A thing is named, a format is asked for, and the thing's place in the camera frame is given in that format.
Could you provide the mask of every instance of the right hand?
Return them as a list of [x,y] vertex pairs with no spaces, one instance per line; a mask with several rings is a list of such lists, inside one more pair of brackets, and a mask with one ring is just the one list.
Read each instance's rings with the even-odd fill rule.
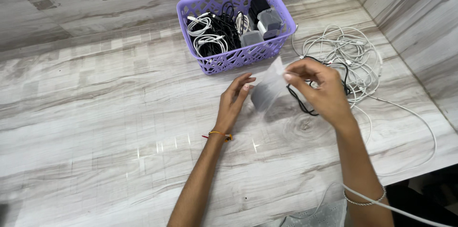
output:
[[[355,121],[344,88],[337,70],[306,58],[291,63],[286,67],[285,80],[297,88],[313,106],[313,108],[334,128],[349,121]],[[304,80],[312,80],[319,84],[316,89]]]

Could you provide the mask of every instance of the purple basket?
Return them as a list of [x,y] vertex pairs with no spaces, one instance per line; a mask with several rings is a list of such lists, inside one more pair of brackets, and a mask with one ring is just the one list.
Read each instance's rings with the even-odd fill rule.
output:
[[293,34],[296,30],[293,18],[289,14],[282,0],[267,0],[269,5],[272,8],[275,8],[280,14],[280,17],[283,19],[283,26],[277,37],[268,41],[205,58],[197,56],[187,32],[187,16],[192,13],[194,17],[197,17],[207,11],[219,15],[221,13],[221,8],[226,1],[232,1],[234,4],[234,15],[237,15],[239,11],[242,11],[245,15],[248,14],[251,0],[181,0],[176,6],[181,31],[183,32],[183,36],[185,37],[189,50],[191,51],[192,56],[198,60],[202,71],[207,75],[248,65],[255,61],[260,61],[277,55],[288,36]]

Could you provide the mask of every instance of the fingernail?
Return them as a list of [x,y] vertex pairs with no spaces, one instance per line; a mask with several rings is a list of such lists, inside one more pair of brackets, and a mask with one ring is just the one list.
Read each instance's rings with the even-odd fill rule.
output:
[[284,73],[283,74],[283,78],[286,79],[286,81],[289,81],[289,80],[291,80],[291,78],[293,78],[293,75],[291,75],[289,73]]

